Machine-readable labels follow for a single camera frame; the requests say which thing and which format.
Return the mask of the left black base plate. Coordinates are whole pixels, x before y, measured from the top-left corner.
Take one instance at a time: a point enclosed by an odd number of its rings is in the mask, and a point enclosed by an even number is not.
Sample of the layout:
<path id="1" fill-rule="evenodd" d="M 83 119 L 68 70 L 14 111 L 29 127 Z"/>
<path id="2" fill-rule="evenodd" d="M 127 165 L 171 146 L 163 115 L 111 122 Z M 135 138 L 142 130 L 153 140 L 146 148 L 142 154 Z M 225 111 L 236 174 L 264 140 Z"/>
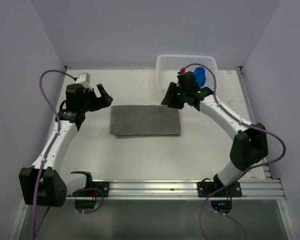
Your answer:
<path id="1" fill-rule="evenodd" d="M 109 181 L 93 181 L 89 188 L 98 189 L 103 193 L 103 197 L 109 196 L 110 182 Z M 101 197 L 101 193 L 96 190 L 79 190 L 74 193 L 68 194 L 68 197 L 86 197 L 86 198 L 98 198 Z"/>

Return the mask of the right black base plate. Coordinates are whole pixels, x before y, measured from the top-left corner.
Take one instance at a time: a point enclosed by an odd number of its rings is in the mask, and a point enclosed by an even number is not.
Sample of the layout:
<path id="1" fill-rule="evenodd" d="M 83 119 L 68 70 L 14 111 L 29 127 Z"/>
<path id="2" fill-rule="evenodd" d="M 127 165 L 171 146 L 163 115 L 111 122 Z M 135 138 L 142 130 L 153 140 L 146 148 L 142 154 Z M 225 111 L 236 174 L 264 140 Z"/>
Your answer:
<path id="1" fill-rule="evenodd" d="M 213 181 L 198 181 L 196 183 L 197 194 L 199 198 L 206 198 L 212 193 L 216 192 L 211 197 L 215 198 L 241 198 L 243 196 L 241 185 L 239 182 L 235 182 L 227 187 L 218 187 Z"/>

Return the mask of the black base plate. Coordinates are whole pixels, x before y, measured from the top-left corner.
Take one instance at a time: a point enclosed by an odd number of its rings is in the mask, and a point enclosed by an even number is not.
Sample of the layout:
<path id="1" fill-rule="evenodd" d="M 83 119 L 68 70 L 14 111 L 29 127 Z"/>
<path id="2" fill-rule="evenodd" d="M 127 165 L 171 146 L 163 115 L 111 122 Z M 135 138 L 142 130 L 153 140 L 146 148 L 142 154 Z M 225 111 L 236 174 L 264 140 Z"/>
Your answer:
<path id="1" fill-rule="evenodd" d="M 89 188 L 98 189 L 103 193 L 103 197 L 109 196 L 110 182 L 109 181 L 93 181 Z M 86 197 L 86 198 L 98 198 L 101 197 L 101 193 L 96 190 L 79 190 L 74 193 L 68 194 L 68 197 Z"/>
<path id="2" fill-rule="evenodd" d="M 215 198 L 241 198 L 243 196 L 241 185 L 239 182 L 235 182 L 227 187 L 218 187 L 213 181 L 198 181 L 196 183 L 197 194 L 199 198 L 206 198 L 212 193 L 216 192 L 211 197 Z"/>

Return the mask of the aluminium mounting rail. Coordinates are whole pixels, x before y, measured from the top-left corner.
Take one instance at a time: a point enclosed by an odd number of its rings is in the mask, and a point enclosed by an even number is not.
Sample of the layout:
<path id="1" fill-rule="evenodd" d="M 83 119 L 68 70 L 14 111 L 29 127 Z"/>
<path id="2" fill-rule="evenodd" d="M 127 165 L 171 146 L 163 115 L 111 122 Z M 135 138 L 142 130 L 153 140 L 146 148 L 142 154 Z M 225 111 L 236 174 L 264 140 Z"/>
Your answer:
<path id="1" fill-rule="evenodd" d="M 197 180 L 109 180 L 108 198 L 113 200 L 197 200 Z M 242 197 L 209 197 L 212 200 L 282 200 L 285 198 L 279 180 L 243 180 L 240 181 Z M 65 183 L 61 179 L 46 180 L 39 183 L 37 204 L 39 206 L 60 207 L 68 197 L 77 191 L 96 190 L 86 186 L 85 180 L 78 183 Z"/>

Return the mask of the blue microfiber towel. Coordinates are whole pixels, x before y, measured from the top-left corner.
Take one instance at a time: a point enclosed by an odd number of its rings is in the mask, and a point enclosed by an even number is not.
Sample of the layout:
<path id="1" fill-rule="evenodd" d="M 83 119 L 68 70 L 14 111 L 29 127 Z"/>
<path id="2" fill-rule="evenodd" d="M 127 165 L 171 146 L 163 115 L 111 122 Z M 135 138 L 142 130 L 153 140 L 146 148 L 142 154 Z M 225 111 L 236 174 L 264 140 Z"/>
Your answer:
<path id="1" fill-rule="evenodd" d="M 206 70 L 203 67 L 197 67 L 194 71 L 194 78 L 199 87 L 202 88 L 206 83 Z"/>

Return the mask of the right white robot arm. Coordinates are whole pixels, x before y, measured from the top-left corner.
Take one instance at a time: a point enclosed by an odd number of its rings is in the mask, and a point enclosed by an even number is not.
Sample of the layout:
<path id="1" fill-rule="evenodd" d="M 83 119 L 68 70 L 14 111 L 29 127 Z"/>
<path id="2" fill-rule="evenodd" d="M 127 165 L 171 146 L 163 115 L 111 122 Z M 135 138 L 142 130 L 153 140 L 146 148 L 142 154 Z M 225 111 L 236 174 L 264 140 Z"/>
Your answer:
<path id="1" fill-rule="evenodd" d="M 248 122 L 236 116 L 234 120 L 222 110 L 222 103 L 215 98 L 209 87 L 201 88 L 192 71 L 183 68 L 177 75 L 177 83 L 171 82 L 161 104 L 181 110 L 185 104 L 194 107 L 217 123 L 232 140 L 230 161 L 213 177 L 213 192 L 225 196 L 231 190 L 231 184 L 249 167 L 268 155 L 266 133 L 253 129 Z"/>

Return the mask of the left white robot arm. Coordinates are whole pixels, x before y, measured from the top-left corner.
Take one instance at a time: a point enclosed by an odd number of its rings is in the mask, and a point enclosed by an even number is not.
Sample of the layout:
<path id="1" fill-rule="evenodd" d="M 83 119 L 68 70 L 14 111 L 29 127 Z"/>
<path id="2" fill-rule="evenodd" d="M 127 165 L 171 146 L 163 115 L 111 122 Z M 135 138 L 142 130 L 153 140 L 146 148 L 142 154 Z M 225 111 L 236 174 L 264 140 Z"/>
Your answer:
<path id="1" fill-rule="evenodd" d="M 66 197 L 79 192 L 82 196 L 93 193 L 92 175 L 87 171 L 72 171 L 62 178 L 59 175 L 62 162 L 73 138 L 86 119 L 87 112 L 110 107 L 113 98 L 102 84 L 97 84 L 100 96 L 83 83 L 66 87 L 66 99 L 60 104 L 52 134 L 30 167 L 19 172 L 19 182 L 24 202 L 45 207 L 61 207 Z"/>

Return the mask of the grey terry towel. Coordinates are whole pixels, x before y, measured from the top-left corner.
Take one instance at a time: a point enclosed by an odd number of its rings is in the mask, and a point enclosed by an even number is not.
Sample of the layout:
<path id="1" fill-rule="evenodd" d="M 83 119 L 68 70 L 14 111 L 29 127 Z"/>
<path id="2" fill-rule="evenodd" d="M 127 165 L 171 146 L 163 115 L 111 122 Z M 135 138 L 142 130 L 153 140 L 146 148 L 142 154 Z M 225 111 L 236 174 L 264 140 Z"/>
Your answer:
<path id="1" fill-rule="evenodd" d="M 165 105 L 115 105 L 109 133 L 116 138 L 180 136 L 180 113 Z"/>

